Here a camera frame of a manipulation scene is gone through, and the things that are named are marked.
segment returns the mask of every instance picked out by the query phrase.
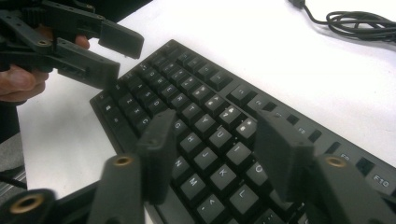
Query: cable connector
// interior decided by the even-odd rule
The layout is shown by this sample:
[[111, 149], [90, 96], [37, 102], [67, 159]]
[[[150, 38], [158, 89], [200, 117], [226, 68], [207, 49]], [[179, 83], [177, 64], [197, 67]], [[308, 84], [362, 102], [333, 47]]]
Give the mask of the cable connector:
[[289, 0], [295, 7], [303, 9], [305, 6], [305, 0]]

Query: human hand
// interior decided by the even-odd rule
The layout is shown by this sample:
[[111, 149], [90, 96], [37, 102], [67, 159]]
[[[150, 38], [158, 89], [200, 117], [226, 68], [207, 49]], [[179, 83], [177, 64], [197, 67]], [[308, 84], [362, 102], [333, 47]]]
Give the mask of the human hand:
[[[52, 39], [52, 31], [47, 27], [39, 27], [37, 31]], [[77, 35], [76, 44], [88, 49], [90, 42], [84, 35]], [[48, 73], [33, 69], [28, 72], [15, 64], [7, 71], [0, 72], [0, 101], [21, 102], [30, 99], [43, 92], [49, 78]]]

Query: keyboard frame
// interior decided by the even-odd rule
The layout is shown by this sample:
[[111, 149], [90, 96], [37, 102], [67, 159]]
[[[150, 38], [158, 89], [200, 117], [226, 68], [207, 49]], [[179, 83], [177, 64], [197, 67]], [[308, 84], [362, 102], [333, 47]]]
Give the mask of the keyboard frame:
[[[204, 83], [195, 74], [190, 73], [191, 76], [196, 77], [201, 83], [206, 84], [206, 86], [210, 90], [212, 90], [215, 94], [219, 95], [224, 100], [226, 100], [229, 105], [233, 105], [233, 106], [235, 106], [235, 108], [238, 108], [242, 113], [245, 114], [245, 116], [247, 118], [251, 118], [254, 121], [257, 121], [254, 118], [254, 116], [252, 116], [252, 115], [250, 115], [249, 113], [246, 112], [245, 108], [241, 108], [240, 106], [236, 105], [234, 102], [232, 102], [227, 97], [227, 95], [229, 93], [231, 93], [240, 84], [244, 84], [244, 85], [248, 86], [251, 90], [257, 92], [258, 94], [263, 95], [266, 99], [269, 100], [269, 102], [271, 104], [276, 105], [276, 108], [274, 108], [270, 112], [275, 113], [277, 111], [279, 114], [281, 114], [282, 113], [281, 111], [286, 111], [287, 113], [289, 113], [290, 116], [288, 116], [285, 119], [288, 119], [288, 120], [290, 119], [290, 123], [292, 123], [293, 127], [297, 131], [299, 131], [300, 133], [306, 134], [307, 132], [310, 132], [310, 133], [312, 133], [312, 132], [316, 132], [316, 133], [320, 132], [321, 133], [320, 137], [313, 143], [314, 146], [315, 146], [315, 154], [316, 155], [320, 155], [322, 153], [326, 153], [326, 151], [329, 152], [329, 150], [330, 150], [330, 152], [332, 152], [332, 150], [336, 150], [337, 148], [340, 148], [340, 146], [342, 146], [344, 148], [347, 148], [347, 150], [350, 151], [351, 155], [352, 154], [353, 155], [358, 154], [358, 155], [361, 156], [361, 158], [359, 159], [357, 164], [362, 165], [362, 167], [358, 167], [358, 168], [361, 168], [363, 170], [363, 172], [367, 172], [367, 171], [364, 171], [364, 169], [367, 168], [366, 166], [368, 166], [368, 168], [371, 168], [370, 171], [372, 171], [373, 168], [375, 166], [377, 166], [381, 170], [387, 172], [388, 174], [394, 174], [392, 177], [396, 179], [396, 168], [395, 167], [385, 163], [384, 161], [381, 161], [379, 158], [377, 158], [376, 156], [374, 156], [371, 153], [367, 152], [366, 150], [364, 150], [364, 149], [354, 145], [353, 143], [347, 141], [344, 137], [342, 137], [342, 136], [330, 131], [329, 129], [327, 129], [325, 127], [323, 127], [322, 125], [320, 125], [319, 123], [315, 122], [314, 120], [308, 118], [304, 114], [296, 111], [295, 109], [291, 108], [288, 105], [285, 105], [284, 103], [282, 103], [281, 101], [277, 100], [275, 97], [271, 96], [270, 94], [266, 93], [265, 91], [260, 90], [259, 88], [255, 87], [254, 85], [246, 82], [244, 79], [242, 79], [241, 77], [239, 77], [239, 76], [233, 74], [232, 72], [226, 70], [224, 67], [221, 67], [220, 65], [211, 62], [206, 57], [204, 57], [204, 56], [200, 55], [199, 53], [195, 52], [194, 50], [189, 49], [188, 47], [180, 44], [176, 40], [172, 39], [169, 42], [167, 42], [164, 45], [162, 45], [161, 47], [159, 47], [158, 49], [156, 49], [146, 59], [144, 59], [137, 66], [135, 66], [130, 71], [125, 73], [123, 76], [133, 73], [136, 70], [136, 68], [138, 66], [140, 66], [140, 64], [150, 63], [150, 61], [154, 57], [156, 57], [159, 52], [165, 52], [166, 50], [168, 50], [168, 47], [166, 47], [166, 46], [172, 46], [174, 44], [177, 44], [178, 47], [181, 49], [181, 51], [188, 50], [188, 51], [192, 52], [194, 55], [202, 57], [202, 59], [204, 59], [206, 62], [211, 63], [211, 65], [213, 65], [218, 70], [223, 70], [224, 72], [226, 72], [233, 79], [221, 91], [216, 91], [213, 88], [211, 88], [209, 85], [207, 85], [207, 83]], [[177, 55], [176, 54], [172, 55], [172, 53], [170, 54], [169, 58], [171, 58], [174, 61], [176, 61]], [[93, 111], [95, 112], [97, 118], [99, 119], [101, 125], [103, 126], [103, 128], [104, 128], [104, 130], [106, 132], [106, 135], [109, 138], [109, 140], [110, 140], [112, 146], [114, 147], [116, 153], [117, 154], [123, 153], [124, 150], [121, 148], [121, 146], [117, 142], [117, 139], [113, 136], [113, 132], [110, 130], [110, 128], [109, 128], [104, 116], [102, 116], [100, 108], [96, 104], [96, 102], [94, 101], [94, 98], [92, 98], [90, 100], [90, 103], [91, 103]], [[338, 143], [339, 144], [339, 146], [336, 149], [331, 148], [331, 146], [334, 147], [334, 143]], [[396, 198], [396, 189], [391, 194], [387, 194], [387, 195], [388, 196], [390, 195], [391, 197]], [[147, 203], [145, 204], [145, 206], [146, 206], [146, 208], [148, 210], [149, 215], [151, 216], [151, 218], [153, 220], [156, 221], [156, 223], [163, 223], [161, 215], [157, 212], [155, 206], [147, 204]]]

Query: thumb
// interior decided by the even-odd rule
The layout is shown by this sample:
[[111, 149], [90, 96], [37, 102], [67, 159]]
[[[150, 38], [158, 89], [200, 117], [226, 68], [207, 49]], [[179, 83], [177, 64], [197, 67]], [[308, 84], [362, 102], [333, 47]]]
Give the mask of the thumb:
[[2, 91], [29, 91], [35, 86], [35, 77], [24, 69], [11, 65], [6, 72], [1, 72], [0, 89]]

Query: white table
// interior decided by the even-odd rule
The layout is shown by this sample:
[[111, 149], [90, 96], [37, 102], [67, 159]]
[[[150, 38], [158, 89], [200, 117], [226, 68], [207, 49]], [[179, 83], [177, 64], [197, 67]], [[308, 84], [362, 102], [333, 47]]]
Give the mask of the white table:
[[[364, 10], [396, 21], [390, 0], [307, 5], [318, 20]], [[121, 75], [174, 38], [396, 166], [395, 45], [334, 35], [287, 0], [154, 0], [120, 24], [145, 37], [140, 60], [97, 40], [91, 50], [120, 62]], [[98, 92], [54, 72], [44, 93], [19, 106], [29, 189], [62, 198], [98, 180], [115, 155], [89, 104]]]

